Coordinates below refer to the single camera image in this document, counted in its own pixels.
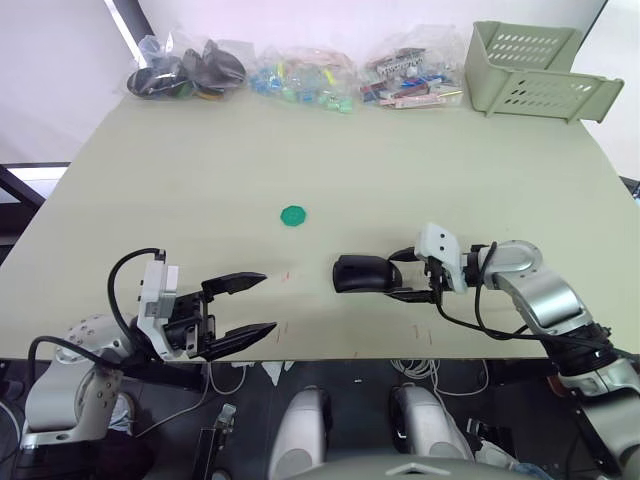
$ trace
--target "white cable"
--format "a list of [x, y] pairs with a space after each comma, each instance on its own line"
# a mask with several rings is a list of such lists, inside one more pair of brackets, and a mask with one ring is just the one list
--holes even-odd
[[[209, 372], [209, 378], [211, 378], [211, 364], [210, 363], [207, 363], [207, 370]], [[179, 412], [176, 412], [173, 415], [169, 415], [164, 420], [160, 420], [158, 423], [155, 423], [155, 424], [151, 425], [149, 428], [144, 430], [142, 433], [139, 433], [135, 437], [136, 438], [140, 438], [143, 435], [146, 435], [147, 433], [149, 433], [151, 430], [159, 427], [160, 425], [163, 425], [163, 424], [167, 423], [168, 421], [173, 420], [176, 417], [179, 417], [180, 415], [184, 415], [185, 413], [189, 413], [189, 412], [194, 411], [197, 408], [200, 408], [202, 406], [202, 404], [204, 403], [204, 399], [207, 397], [207, 393], [209, 393], [209, 382], [208, 381], [206, 382], [206, 385], [204, 386], [204, 392], [202, 393], [202, 397], [200, 398], [198, 403], [196, 403], [192, 407], [185, 408], [184, 410], [180, 410]]]
[[422, 380], [433, 375], [431, 360], [390, 360], [391, 365], [405, 377]]
[[213, 390], [216, 393], [219, 393], [220, 395], [233, 395], [234, 393], [236, 393], [238, 390], [240, 390], [242, 388], [242, 385], [244, 385], [244, 379], [247, 377], [247, 366], [243, 365], [242, 366], [242, 378], [240, 379], [240, 383], [238, 384], [237, 387], [235, 387], [232, 390], [220, 390], [218, 387], [216, 387], [215, 382], [213, 381], [213, 373], [211, 372], [211, 368], [209, 368], [209, 380], [211, 380], [211, 386], [213, 387]]
[[[455, 393], [455, 392], [445, 392], [444, 390], [440, 390], [434, 387], [435, 390], [438, 390], [438, 393], [442, 395], [449, 395], [450, 397], [470, 397], [471, 395], [478, 395], [479, 393], [484, 392], [489, 387], [489, 367], [487, 366], [486, 360], [482, 360], [482, 367], [484, 368], [484, 385], [480, 387], [478, 390], [474, 390], [473, 392], [463, 392], [463, 393]], [[438, 369], [436, 368], [436, 380], [438, 378]]]
[[405, 377], [412, 380], [423, 380], [431, 377], [434, 383], [434, 391], [442, 395], [450, 397], [470, 397], [484, 392], [489, 387], [489, 367], [486, 360], [482, 360], [482, 368], [484, 369], [484, 384], [473, 392], [447, 392], [440, 390], [438, 385], [438, 370], [440, 369], [440, 360], [391, 360], [391, 365]]
[[22, 434], [20, 432], [20, 424], [18, 423], [18, 420], [16, 419], [16, 416], [13, 414], [11, 409], [9, 407], [7, 407], [7, 405], [2, 400], [0, 400], [0, 408], [2, 408], [2, 410], [4, 410], [4, 412], [7, 414], [7, 416], [11, 420], [11, 423], [13, 423], [13, 428], [16, 431], [16, 441], [18, 442], [18, 445], [20, 445], [20, 440], [21, 440]]
[[[449, 410], [447, 410], [447, 407], [445, 406], [444, 401], [442, 400], [442, 397], [438, 393], [438, 368], [440, 367], [440, 364], [438, 363], [436, 365], [435, 360], [429, 360], [429, 362], [431, 363], [431, 367], [433, 369], [433, 375], [431, 375], [431, 383], [433, 384], [433, 394], [440, 402], [440, 405], [442, 405], [442, 410], [444, 410], [444, 413], [446, 414], [447, 419], [449, 420], [447, 423], [449, 424], [449, 429], [452, 431], [451, 433], [454, 436], [457, 434], [458, 438], [464, 440], [464, 435], [462, 435], [462, 432], [460, 432], [460, 429], [458, 428], [458, 425], [456, 424], [456, 421], [454, 420], [453, 415], [449, 413]], [[462, 443], [465, 447], [467, 458], [472, 459], [473, 453], [471, 452], [471, 447], [466, 441], [463, 441]]]

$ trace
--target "bag of small toys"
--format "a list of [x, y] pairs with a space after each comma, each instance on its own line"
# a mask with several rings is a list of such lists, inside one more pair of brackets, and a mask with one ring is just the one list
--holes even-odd
[[351, 60], [339, 52], [268, 49], [258, 58], [249, 85], [261, 95], [350, 113], [357, 91], [355, 72]]
[[363, 102], [386, 108], [459, 105], [464, 44], [453, 27], [416, 27], [387, 39], [359, 72]]
[[236, 56], [211, 39], [206, 39], [203, 48], [187, 47], [187, 42], [194, 42], [183, 37], [172, 33], [161, 44], [147, 35], [140, 41], [137, 70], [127, 80], [131, 93], [145, 99], [198, 96], [216, 100], [244, 82], [245, 67]]

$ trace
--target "floor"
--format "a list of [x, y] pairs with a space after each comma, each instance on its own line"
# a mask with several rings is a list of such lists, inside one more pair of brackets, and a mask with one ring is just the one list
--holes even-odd
[[[43, 371], [46, 364], [39, 366]], [[477, 389], [482, 370], [478, 361], [443, 361], [440, 388], [449, 391]], [[10, 362], [5, 379], [21, 379], [24, 362]], [[218, 388], [237, 384], [241, 370], [216, 364], [214, 378]], [[225, 402], [238, 408], [233, 433], [218, 456], [218, 465], [234, 480], [266, 478], [270, 449], [280, 419], [289, 400], [307, 385], [324, 388], [331, 397], [333, 429], [328, 459], [357, 453], [392, 452], [387, 420], [387, 397], [394, 385], [407, 381], [386, 360], [298, 362], [283, 373], [274, 387], [260, 367], [249, 368], [243, 387], [234, 395], [210, 393], [204, 406], [162, 425], [145, 437], [156, 452], [156, 462], [147, 480], [188, 479], [193, 452], [201, 427], [212, 426]], [[428, 381], [417, 384], [430, 386]], [[123, 390], [137, 402], [137, 424], [141, 431], [180, 409], [195, 404], [201, 394], [181, 389], [126, 380]], [[15, 404], [24, 407], [24, 396]], [[536, 463], [555, 479], [565, 477], [565, 459], [576, 430], [565, 414], [565, 405], [546, 386], [544, 379], [518, 384], [492, 386], [473, 397], [446, 397], [446, 405], [464, 427], [469, 417], [512, 428], [521, 461]], [[0, 455], [15, 443], [10, 424], [0, 420]], [[571, 478], [595, 478], [593, 464], [579, 442], [572, 456]], [[0, 478], [9, 478], [8, 465], [0, 468]]]

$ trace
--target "electrical wire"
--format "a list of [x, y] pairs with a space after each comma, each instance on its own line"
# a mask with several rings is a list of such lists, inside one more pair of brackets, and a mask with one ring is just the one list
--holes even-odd
[[411, 380], [422, 380], [433, 373], [430, 360], [390, 360], [390, 363], [393, 368]]
[[[438, 363], [438, 365], [436, 366], [435, 360], [429, 360], [429, 362], [431, 363], [432, 369], [434, 370], [434, 373], [435, 373], [434, 375], [431, 375], [431, 384], [433, 385], [433, 395], [438, 399], [438, 401], [440, 402], [440, 405], [442, 406], [442, 410], [444, 410], [444, 413], [447, 416], [447, 419], [448, 419], [447, 423], [449, 424], [449, 429], [452, 431], [452, 434], [453, 434], [452, 436], [455, 438], [457, 434], [458, 438], [464, 438], [464, 435], [462, 435], [462, 432], [458, 428], [458, 425], [456, 424], [456, 421], [453, 418], [453, 415], [451, 415], [451, 413], [449, 413], [449, 410], [447, 410], [447, 406], [444, 403], [444, 400], [442, 399], [442, 397], [440, 396], [440, 393], [438, 392], [438, 368], [440, 365]], [[467, 442], [462, 442], [462, 443], [463, 443], [463, 447], [466, 450], [467, 458], [472, 459], [473, 453], [471, 452], [471, 447]]]
[[438, 387], [440, 360], [390, 360], [390, 363], [393, 368], [411, 380], [423, 380], [425, 378], [430, 378], [431, 382], [434, 384], [434, 391], [437, 390], [441, 395], [448, 395], [450, 397], [470, 397], [472, 395], [478, 395], [489, 388], [489, 367], [486, 360], [482, 360], [482, 368], [485, 377], [484, 383], [480, 388], [471, 392], [447, 392]]
[[151, 425], [149, 428], [147, 428], [146, 430], [143, 430], [142, 432], [140, 432], [139, 434], [135, 435], [135, 438], [140, 438], [143, 437], [144, 435], [146, 435], [147, 433], [149, 433], [152, 430], [155, 430], [157, 427], [159, 427], [160, 425], [164, 425], [165, 423], [178, 418], [181, 415], [184, 415], [185, 413], [189, 413], [189, 412], [193, 412], [194, 410], [197, 410], [198, 408], [200, 408], [203, 404], [204, 404], [204, 400], [207, 397], [207, 393], [209, 393], [209, 378], [211, 378], [211, 363], [207, 363], [207, 370], [208, 370], [208, 375], [209, 377], [207, 378], [207, 382], [204, 386], [204, 392], [202, 393], [202, 397], [200, 397], [200, 400], [198, 400], [198, 403], [196, 403], [195, 405], [189, 407], [189, 408], [185, 408], [184, 410], [180, 410], [179, 412], [174, 413], [173, 415], [169, 415], [167, 418], [160, 420], [157, 423], [154, 423], [153, 425]]
[[71, 350], [78, 355], [83, 356], [87, 360], [91, 360], [96, 365], [99, 365], [103, 368], [109, 369], [120, 369], [122, 368], [119, 364], [110, 362], [97, 356], [94, 353], [91, 353], [89, 350], [85, 350], [82, 347], [79, 347], [75, 343], [71, 343], [67, 340], [63, 340], [62, 338], [52, 337], [49, 335], [43, 335], [40, 337], [36, 337], [31, 341], [31, 345], [29, 345], [29, 353], [27, 354], [27, 387], [31, 388], [36, 378], [36, 352], [38, 350], [38, 345], [41, 343], [53, 343], [54, 345], [58, 345], [60, 347], [66, 348], [67, 350]]
[[[497, 243], [493, 242], [482, 264], [482, 267], [480, 270], [480, 280], [478, 282], [478, 285], [476, 286], [474, 311], [476, 315], [476, 320], [478, 321], [478, 325], [464, 322], [457, 318], [451, 317], [450, 315], [447, 315], [447, 313], [442, 308], [442, 285], [438, 284], [434, 286], [435, 300], [436, 300], [435, 305], [436, 305], [436, 309], [438, 310], [438, 313], [445, 320], [448, 320], [449, 322], [459, 325], [461, 327], [470, 328], [472, 330], [483, 332], [485, 335], [488, 335], [489, 337], [495, 340], [535, 340], [540, 342], [546, 341], [550, 343], [561, 343], [564, 345], [578, 345], [578, 346], [593, 348], [597, 350], [611, 347], [610, 345], [606, 345], [601, 342], [595, 342], [595, 341], [586, 340], [582, 338], [562, 337], [558, 335], [547, 335], [547, 334], [522, 334], [520, 331], [521, 330], [520, 328], [516, 330], [514, 333], [502, 332], [500, 330], [493, 330], [491, 328], [487, 328], [484, 324], [484, 321], [482, 320], [482, 315], [480, 314], [480, 292], [483, 285], [484, 272], [486, 272], [486, 267], [488, 266], [489, 261], [491, 260], [491, 257], [495, 253], [496, 248], [497, 248]], [[638, 361], [637, 355], [633, 355], [629, 352], [625, 352], [624, 350], [620, 350], [617, 348], [613, 348], [613, 351], [622, 357], [628, 358], [632, 362]]]
[[13, 414], [13, 412], [7, 406], [7, 404], [4, 403], [2, 400], [0, 400], [0, 408], [4, 411], [4, 413], [6, 413], [7, 417], [9, 417], [9, 420], [11, 420], [11, 423], [13, 424], [13, 428], [16, 432], [16, 446], [13, 447], [13, 449], [11, 450], [11, 452], [9, 452], [9, 454], [5, 455], [3, 458], [0, 458], [0, 465], [2, 465], [4, 462], [12, 458], [18, 452], [18, 449], [20, 448], [20, 442], [22, 441], [22, 429], [20, 428], [20, 424], [18, 423], [16, 416]]
[[[487, 388], [489, 388], [489, 367], [487, 366], [487, 361], [486, 360], [482, 360], [482, 367], [484, 369], [484, 384], [482, 385], [482, 387], [480, 387], [477, 390], [474, 390], [473, 392], [446, 392], [444, 390], [440, 390], [437, 387], [433, 387], [434, 389], [436, 389], [438, 391], [438, 393], [442, 394], [442, 395], [448, 395], [450, 397], [470, 397], [472, 395], [478, 395], [479, 393], [484, 392]], [[435, 372], [434, 372], [434, 377], [435, 377], [435, 381], [436, 381], [436, 385], [438, 383], [438, 368], [436, 368]]]
[[231, 390], [220, 390], [215, 382], [213, 381], [213, 372], [212, 369], [209, 368], [209, 380], [211, 380], [211, 387], [213, 388], [213, 390], [220, 394], [220, 395], [233, 395], [234, 393], [236, 393], [238, 390], [240, 390], [242, 388], [242, 385], [244, 385], [244, 380], [247, 377], [247, 366], [243, 365], [242, 366], [242, 378], [240, 379], [240, 383], [238, 383], [238, 385], [235, 388], [232, 388]]
[[129, 260], [139, 257], [141, 255], [153, 254], [154, 257], [158, 259], [164, 260], [164, 250], [159, 248], [141, 248], [140, 250], [135, 250], [131, 253], [126, 254], [120, 260], [116, 262], [116, 264], [109, 272], [109, 277], [107, 278], [107, 298], [109, 299], [109, 306], [111, 307], [111, 313], [113, 314], [113, 318], [116, 323], [122, 330], [122, 333], [127, 337], [131, 345], [133, 345], [138, 350], [146, 353], [149, 357], [155, 358], [156, 360], [162, 362], [160, 356], [152, 349], [149, 348], [146, 344], [144, 344], [136, 335], [134, 335], [133, 331], [127, 325], [127, 322], [122, 317], [122, 313], [120, 313], [120, 308], [118, 308], [118, 302], [116, 301], [116, 292], [115, 292], [115, 283], [116, 276], [118, 275], [118, 271], [122, 266], [127, 263]]

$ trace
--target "black cable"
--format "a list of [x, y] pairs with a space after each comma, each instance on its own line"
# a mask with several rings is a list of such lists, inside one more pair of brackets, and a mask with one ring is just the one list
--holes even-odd
[[567, 456], [564, 459], [564, 478], [565, 480], [571, 479], [571, 460], [573, 458], [573, 454], [576, 451], [576, 447], [578, 446], [578, 441], [580, 440], [580, 432], [576, 433], [576, 436], [571, 441], [571, 445], [569, 445], [569, 450], [567, 451]]
[[489, 265], [489, 261], [493, 258], [493, 254], [496, 253], [496, 249], [498, 248], [497, 242], [492, 242], [491, 247], [489, 247], [489, 251], [487, 252], [487, 256], [482, 262], [482, 267], [480, 268], [480, 274], [478, 275], [478, 285], [476, 285], [476, 296], [474, 301], [474, 311], [476, 314], [476, 320], [478, 321], [478, 325], [482, 329], [482, 331], [495, 340], [510, 340], [509, 335], [519, 335], [518, 333], [503, 335], [496, 334], [489, 330], [484, 322], [482, 321], [482, 316], [480, 315], [480, 292], [482, 291], [482, 285], [484, 285], [484, 275], [487, 271], [487, 266]]
[[58, 337], [51, 337], [49, 335], [43, 335], [41, 337], [36, 337], [32, 340], [31, 345], [29, 345], [29, 353], [27, 355], [27, 388], [31, 388], [36, 378], [36, 351], [38, 350], [38, 345], [41, 343], [53, 343], [54, 345], [58, 345], [60, 347], [66, 348], [67, 350], [71, 350], [78, 355], [83, 356], [87, 360], [91, 360], [96, 365], [99, 365], [103, 368], [110, 369], [119, 369], [120, 365], [117, 363], [110, 362], [109, 360], [105, 360], [97, 356], [94, 353], [91, 353], [88, 350], [85, 350], [78, 345], [68, 342], [67, 340], [63, 340]]
[[482, 329], [480, 326], [478, 325], [474, 325], [473, 323], [468, 323], [465, 322], [463, 320], [458, 320], [457, 318], [454, 318], [450, 315], [448, 315], [444, 309], [442, 308], [442, 291], [440, 289], [435, 290], [436, 292], [436, 308], [438, 309], [438, 313], [445, 319], [448, 320], [451, 323], [455, 323], [456, 325], [459, 325], [461, 327], [465, 327], [465, 328], [470, 328], [471, 330], [475, 330], [477, 332], [483, 332], [486, 333], [485, 330], [490, 331], [491, 333], [495, 334], [495, 335], [510, 335], [507, 332], [501, 332], [500, 330], [493, 330], [491, 328], [487, 328], [487, 329]]
[[111, 272], [109, 272], [109, 278], [107, 279], [107, 298], [109, 299], [109, 306], [111, 307], [113, 318], [116, 320], [116, 323], [120, 327], [120, 330], [122, 330], [122, 333], [124, 333], [129, 342], [131, 342], [131, 345], [134, 348], [137, 348], [138, 350], [146, 353], [151, 358], [162, 361], [160, 356], [155, 351], [153, 351], [153, 349], [149, 348], [138, 337], [134, 335], [133, 331], [122, 317], [120, 309], [118, 308], [118, 302], [116, 301], [115, 283], [118, 271], [125, 263], [127, 263], [132, 258], [147, 254], [153, 254], [156, 259], [164, 260], [164, 250], [161, 250], [159, 248], [141, 248], [140, 250], [135, 250], [131, 253], [128, 253], [120, 260], [118, 260], [111, 269]]

